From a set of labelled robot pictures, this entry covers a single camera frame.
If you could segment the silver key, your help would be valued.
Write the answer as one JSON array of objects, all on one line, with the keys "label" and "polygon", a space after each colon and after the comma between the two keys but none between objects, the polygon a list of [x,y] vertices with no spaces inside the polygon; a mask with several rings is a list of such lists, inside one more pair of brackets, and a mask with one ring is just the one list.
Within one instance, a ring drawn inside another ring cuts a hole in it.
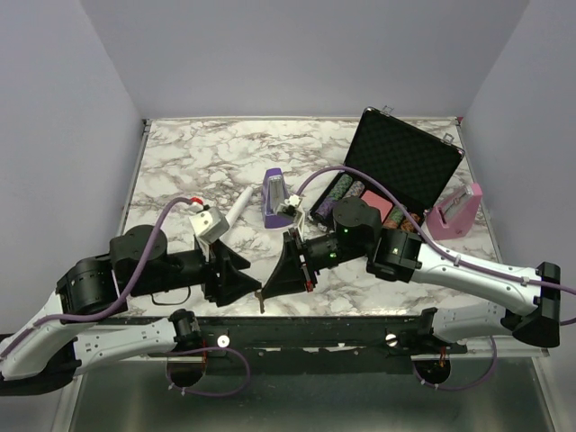
[{"label": "silver key", "polygon": [[261,314],[264,314],[266,309],[265,309],[265,300],[264,297],[262,295],[262,291],[261,290],[257,290],[255,291],[255,298],[258,301],[258,308],[259,308],[259,312]]}]

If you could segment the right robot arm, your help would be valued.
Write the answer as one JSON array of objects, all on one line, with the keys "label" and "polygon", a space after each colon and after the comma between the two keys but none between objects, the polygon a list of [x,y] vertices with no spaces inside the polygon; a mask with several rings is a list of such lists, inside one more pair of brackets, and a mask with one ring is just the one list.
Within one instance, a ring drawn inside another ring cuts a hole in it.
[{"label": "right robot arm", "polygon": [[480,298],[472,306],[430,308],[414,330],[416,346],[427,353],[464,338],[512,336],[532,347],[560,345],[558,265],[505,266],[462,256],[423,235],[383,226],[379,211],[357,197],[339,201],[333,232],[303,239],[297,229],[283,234],[280,258],[265,283],[244,287],[260,302],[311,292],[320,271],[356,258],[367,273],[388,282],[432,284]]}]

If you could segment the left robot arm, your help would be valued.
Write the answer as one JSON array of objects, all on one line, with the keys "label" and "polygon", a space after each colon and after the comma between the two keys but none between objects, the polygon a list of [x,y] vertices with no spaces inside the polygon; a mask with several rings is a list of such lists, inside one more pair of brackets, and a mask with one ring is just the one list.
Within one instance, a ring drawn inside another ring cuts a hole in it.
[{"label": "left robot arm", "polygon": [[139,225],[113,238],[108,253],[76,263],[57,282],[42,310],[22,330],[1,337],[1,393],[40,395],[59,390],[94,366],[134,355],[168,353],[188,356],[207,345],[194,313],[179,309],[148,325],[115,333],[86,334],[93,321],[73,322],[71,315],[99,315],[128,288],[128,281],[148,243],[151,251],[130,290],[133,297],[199,285],[205,300],[227,306],[260,289],[245,273],[248,260],[218,240],[204,254],[199,248],[170,254],[167,236]]}]

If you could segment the white microphone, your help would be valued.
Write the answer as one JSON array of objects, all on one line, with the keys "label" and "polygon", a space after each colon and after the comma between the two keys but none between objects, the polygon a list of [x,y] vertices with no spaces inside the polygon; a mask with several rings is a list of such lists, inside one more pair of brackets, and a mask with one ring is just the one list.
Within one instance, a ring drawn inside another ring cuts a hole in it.
[{"label": "white microphone", "polygon": [[229,211],[226,214],[226,221],[228,222],[230,228],[235,224],[239,216],[246,209],[253,195],[253,192],[254,189],[251,186],[248,186],[230,207]]}]

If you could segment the purple green chip stack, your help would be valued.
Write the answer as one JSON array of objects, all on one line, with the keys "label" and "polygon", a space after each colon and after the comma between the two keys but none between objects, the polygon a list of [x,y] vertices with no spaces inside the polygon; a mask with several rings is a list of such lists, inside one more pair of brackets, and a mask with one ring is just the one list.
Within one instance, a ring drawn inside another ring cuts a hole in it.
[{"label": "purple green chip stack", "polygon": [[337,201],[341,199],[347,192],[353,181],[354,179],[352,176],[343,174],[330,189],[328,195],[325,197],[322,203],[319,205],[315,211],[315,215],[326,219],[336,205]]}]

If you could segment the purple metronome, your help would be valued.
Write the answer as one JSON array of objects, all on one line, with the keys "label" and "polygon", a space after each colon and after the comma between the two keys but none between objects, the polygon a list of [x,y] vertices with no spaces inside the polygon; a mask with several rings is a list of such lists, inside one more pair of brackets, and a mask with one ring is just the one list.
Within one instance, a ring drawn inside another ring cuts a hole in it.
[{"label": "purple metronome", "polygon": [[262,185],[262,217],[266,229],[280,229],[289,226],[293,219],[278,215],[276,207],[284,203],[289,197],[289,193],[284,181],[284,174],[281,168],[274,167],[265,171]]}]

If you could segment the pink playing card deck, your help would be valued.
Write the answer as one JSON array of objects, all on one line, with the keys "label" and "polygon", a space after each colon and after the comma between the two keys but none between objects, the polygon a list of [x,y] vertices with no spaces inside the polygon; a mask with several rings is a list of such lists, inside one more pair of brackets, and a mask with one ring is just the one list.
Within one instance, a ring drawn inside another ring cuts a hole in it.
[{"label": "pink playing card deck", "polygon": [[392,210],[394,204],[387,199],[381,197],[377,193],[366,190],[362,195],[361,199],[369,206],[374,207],[380,212],[381,221],[384,221],[390,211]]}]

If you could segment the orange brown chip stack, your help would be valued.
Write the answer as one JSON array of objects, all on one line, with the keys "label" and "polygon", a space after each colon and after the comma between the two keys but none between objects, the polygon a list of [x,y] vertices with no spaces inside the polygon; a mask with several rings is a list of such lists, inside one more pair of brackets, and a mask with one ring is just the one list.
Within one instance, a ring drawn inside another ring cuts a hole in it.
[{"label": "orange brown chip stack", "polygon": [[412,220],[404,218],[400,224],[400,229],[407,232],[416,233],[422,222],[422,217],[416,213],[410,215]]}]

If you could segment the black poker chip case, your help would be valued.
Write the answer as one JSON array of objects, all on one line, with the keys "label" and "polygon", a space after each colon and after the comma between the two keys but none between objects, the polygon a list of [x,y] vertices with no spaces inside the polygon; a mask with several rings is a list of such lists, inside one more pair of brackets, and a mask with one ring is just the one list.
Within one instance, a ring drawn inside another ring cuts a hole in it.
[{"label": "black poker chip case", "polygon": [[383,185],[423,224],[463,159],[456,145],[367,107],[344,165]]}]

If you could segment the pink metronome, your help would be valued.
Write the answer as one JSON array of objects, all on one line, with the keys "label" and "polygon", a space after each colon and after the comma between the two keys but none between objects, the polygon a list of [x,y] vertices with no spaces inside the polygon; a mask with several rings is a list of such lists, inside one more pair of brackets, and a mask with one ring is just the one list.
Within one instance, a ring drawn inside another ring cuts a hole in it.
[{"label": "pink metronome", "polygon": [[468,234],[475,222],[482,200],[479,184],[465,184],[455,189],[426,217],[433,240],[459,239]]}]

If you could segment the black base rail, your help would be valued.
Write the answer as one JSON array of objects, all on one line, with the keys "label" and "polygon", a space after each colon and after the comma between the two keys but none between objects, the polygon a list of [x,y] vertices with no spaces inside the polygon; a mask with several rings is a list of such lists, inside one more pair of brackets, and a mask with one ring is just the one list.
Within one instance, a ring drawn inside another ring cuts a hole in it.
[{"label": "black base rail", "polygon": [[415,356],[464,354],[427,334],[419,316],[200,317],[209,347],[229,338],[253,374],[410,374]]}]

